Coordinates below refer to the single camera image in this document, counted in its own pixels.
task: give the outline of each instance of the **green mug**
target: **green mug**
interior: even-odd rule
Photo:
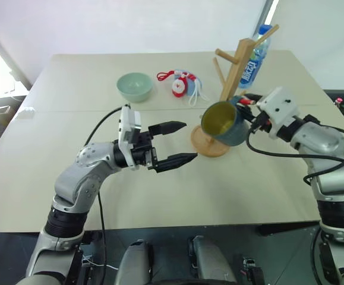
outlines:
[[[244,142],[248,125],[236,108],[240,99],[241,97],[234,96],[230,101],[221,101],[211,105],[202,116],[203,132],[231,147]]]

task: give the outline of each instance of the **dark floor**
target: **dark floor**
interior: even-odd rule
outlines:
[[[240,285],[250,284],[240,273],[239,257],[253,257],[264,271],[266,284],[315,285],[310,267],[310,243],[317,227],[260,236],[255,226],[174,227],[107,231],[108,263],[118,267],[128,245],[144,239],[154,247],[154,281],[192,278],[187,257],[187,239],[195,235],[210,238],[229,261]],[[0,285],[15,284],[24,274],[35,236],[0,233]],[[100,242],[83,246],[101,263]],[[317,260],[318,273],[323,278]],[[101,267],[95,268],[90,284],[99,284]],[[113,284],[116,271],[107,269],[106,283]]]

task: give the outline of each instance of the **light green bowl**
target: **light green bowl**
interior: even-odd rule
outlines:
[[[120,94],[134,103],[147,100],[152,86],[152,79],[148,75],[139,72],[125,74],[116,83]]]

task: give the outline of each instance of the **black cable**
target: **black cable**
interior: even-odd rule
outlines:
[[[100,192],[98,192],[98,202],[99,202],[99,211],[100,211],[100,222],[102,224],[102,244],[103,244],[103,273],[102,279],[100,279],[100,285],[103,285],[106,278],[106,269],[107,269],[107,244],[106,244],[106,229],[105,229],[105,218],[103,216],[103,207],[102,199],[100,198]]]
[[[106,116],[104,116],[99,123],[95,126],[95,128],[93,129],[93,131],[91,132],[91,134],[89,135],[89,137],[87,138],[87,141],[84,143],[84,146],[86,146],[87,144],[89,144],[91,138],[93,137],[93,135],[95,134],[96,130],[100,127],[100,125],[108,118],[110,117],[112,114],[120,111],[122,109],[122,107],[116,108],[114,110],[112,110],[111,112],[109,112]],[[102,244],[103,244],[103,275],[102,275],[102,279],[100,280],[100,285],[103,285],[105,282],[105,278],[106,278],[106,267],[107,267],[107,244],[106,244],[106,229],[105,229],[105,219],[103,216],[103,207],[102,207],[102,199],[100,197],[100,191],[98,192],[98,202],[99,202],[99,211],[100,211],[100,222],[102,224]]]
[[[86,146],[87,144],[89,144],[91,138],[93,137],[93,135],[95,134],[96,130],[100,127],[100,125],[108,118],[110,117],[112,114],[120,111],[122,109],[122,107],[116,108],[114,110],[112,110],[111,112],[109,112],[106,116],[104,116],[100,122],[95,126],[95,128],[93,129],[93,131],[91,132],[91,134],[89,135],[89,137],[87,138],[87,141],[84,143],[84,146]]]
[[[313,271],[314,279],[317,282],[318,285],[322,285],[322,282],[320,280],[320,277],[318,276],[317,269],[315,267],[315,260],[314,260],[314,250],[315,250],[315,244],[317,243],[318,236],[321,233],[321,228],[319,227],[317,232],[315,233],[311,245],[310,245],[310,266]]]
[[[333,129],[336,129],[337,131],[341,132],[344,134],[344,129],[340,129],[340,128],[336,128],[335,126],[326,126],[326,125],[321,125],[321,126],[325,126],[325,127],[328,127],[328,128],[333,128]],[[322,170],[322,171],[318,171],[318,172],[315,172],[315,173],[311,173],[311,174],[308,174],[304,177],[304,181],[306,184],[309,184],[310,185],[310,180],[311,178],[315,177],[315,176],[318,176],[318,175],[322,175],[322,174],[326,174],[326,173],[330,173],[332,171],[335,171],[337,169],[340,169],[341,167],[344,166],[344,161],[329,168],[329,169],[326,169],[326,170]]]
[[[342,133],[344,133],[344,129],[338,129],[336,128],[338,131],[341,130]],[[266,156],[275,156],[275,157],[288,157],[288,158],[300,158],[300,159],[328,159],[328,160],[335,160],[337,162],[341,162],[340,164],[337,164],[334,167],[331,167],[329,169],[320,171],[320,172],[316,172],[316,173],[312,173],[310,175],[306,175],[304,177],[304,182],[308,185],[310,184],[310,181],[307,181],[307,178],[313,178],[315,176],[318,175],[322,175],[325,173],[329,173],[331,171],[334,171],[336,169],[341,168],[342,166],[344,166],[344,159],[341,159],[339,157],[335,157],[335,156],[324,156],[324,155],[320,155],[320,154],[288,154],[288,153],[271,153],[269,151],[264,151],[264,150],[259,150],[255,147],[253,147],[250,143],[250,136],[253,133],[253,130],[250,128],[247,132],[247,138],[246,138],[246,144],[247,146],[250,148],[250,150],[255,151],[256,153],[260,153],[260,154],[264,154]]]

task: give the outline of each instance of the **plastic water bottle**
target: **plastic water bottle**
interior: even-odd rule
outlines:
[[[258,40],[262,37],[268,30],[272,28],[271,25],[261,25],[259,28],[259,33],[254,36],[254,40]],[[267,50],[271,44],[271,38],[268,37],[263,43],[256,46],[251,54],[250,60],[248,61],[241,82],[239,83],[239,88],[247,89],[249,88],[255,80],[256,74],[258,73],[263,59],[267,55]]]

